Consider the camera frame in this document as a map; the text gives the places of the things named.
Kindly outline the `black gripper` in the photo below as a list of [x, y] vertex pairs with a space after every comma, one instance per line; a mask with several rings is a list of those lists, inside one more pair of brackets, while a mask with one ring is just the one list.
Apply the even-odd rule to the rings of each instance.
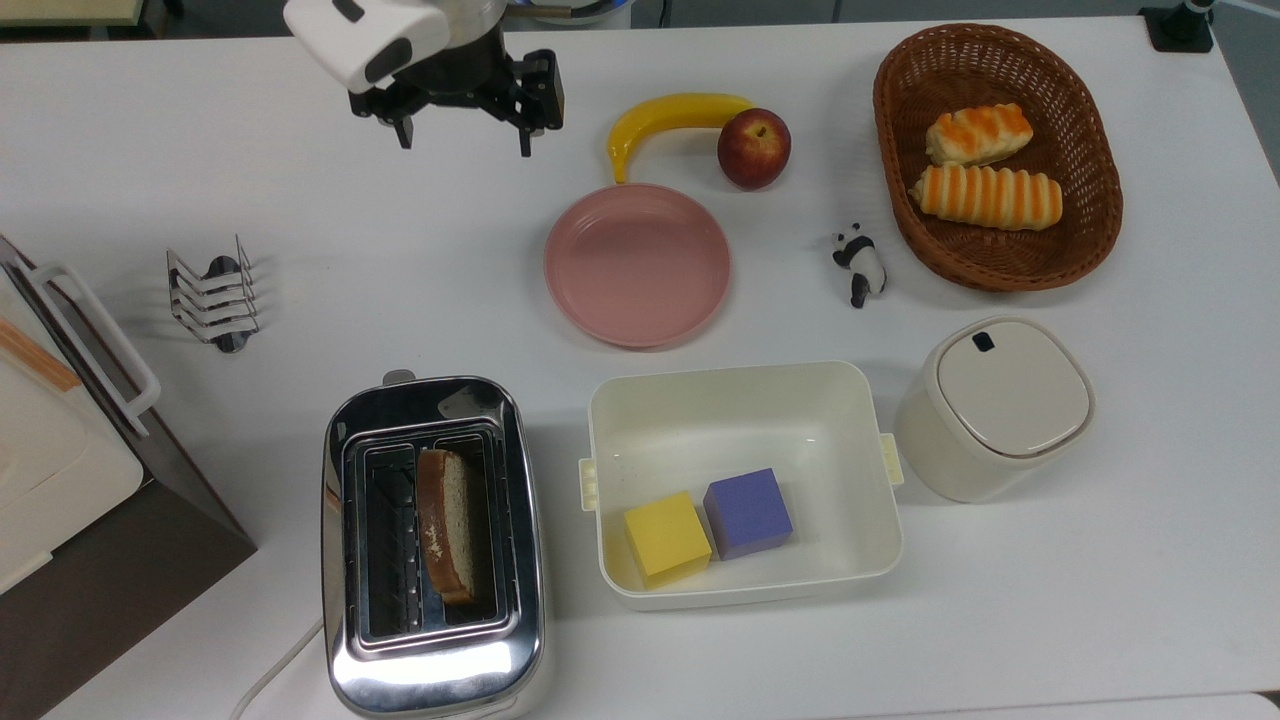
[[564, 124], [564, 91], [558, 58], [538, 49], [512, 58], [500, 40], [447, 49], [388, 76], [385, 87], [349, 94], [357, 117], [392, 126], [399, 146], [413, 146], [413, 115], [428, 105], [472, 108], [518, 129], [521, 158], [532, 155], [534, 132]]

